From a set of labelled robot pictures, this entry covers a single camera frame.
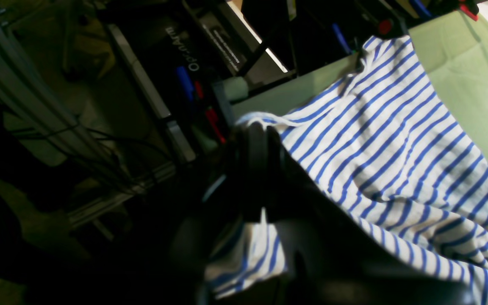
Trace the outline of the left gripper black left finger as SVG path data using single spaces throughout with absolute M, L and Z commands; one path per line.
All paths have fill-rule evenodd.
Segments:
M 260 202 L 268 155 L 268 130 L 247 123 L 198 169 L 168 246 L 170 304 L 208 303 L 269 276 L 270 227 Z

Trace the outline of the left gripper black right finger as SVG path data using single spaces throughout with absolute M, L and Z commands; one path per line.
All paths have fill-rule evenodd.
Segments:
M 286 258 L 290 305 L 474 305 L 469 286 L 418 272 L 388 253 L 328 199 L 266 130 L 267 218 Z

